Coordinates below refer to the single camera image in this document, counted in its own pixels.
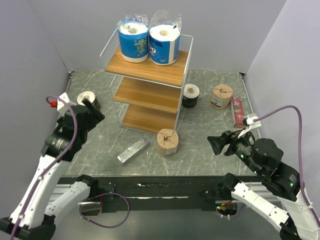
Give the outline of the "blue paper towel roll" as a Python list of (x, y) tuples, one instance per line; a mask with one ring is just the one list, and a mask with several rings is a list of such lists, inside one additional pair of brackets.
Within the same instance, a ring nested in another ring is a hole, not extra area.
[(167, 66), (178, 58), (182, 17), (158, 10), (149, 24), (149, 57), (156, 65)]
[(117, 25), (122, 58), (130, 63), (142, 63), (148, 56), (149, 21), (145, 14), (126, 15)]

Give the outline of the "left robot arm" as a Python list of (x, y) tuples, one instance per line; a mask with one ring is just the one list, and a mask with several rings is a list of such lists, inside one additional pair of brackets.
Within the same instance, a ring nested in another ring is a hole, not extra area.
[(0, 220), (1, 231), (12, 240), (51, 239), (58, 222), (73, 205), (85, 199), (94, 201), (99, 195), (99, 181), (83, 174), (70, 190), (49, 204), (59, 179), (86, 143), (89, 131), (105, 119), (88, 99), (73, 104), (59, 97), (56, 102), (61, 116), (53, 133), (45, 139), (30, 185), (11, 215)]

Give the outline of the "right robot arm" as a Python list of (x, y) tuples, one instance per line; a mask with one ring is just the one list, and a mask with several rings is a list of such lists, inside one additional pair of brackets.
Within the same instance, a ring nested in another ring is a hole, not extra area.
[(251, 132), (225, 131), (220, 136), (208, 136), (213, 153), (219, 155), (227, 146), (226, 157), (237, 156), (256, 176), (261, 184), (284, 206), (284, 209), (264, 199), (242, 180), (227, 173), (211, 195), (214, 199), (235, 199), (266, 219), (282, 240), (318, 240), (320, 219), (303, 187), (301, 176), (293, 167), (282, 162), (284, 152), (269, 138), (255, 139)]

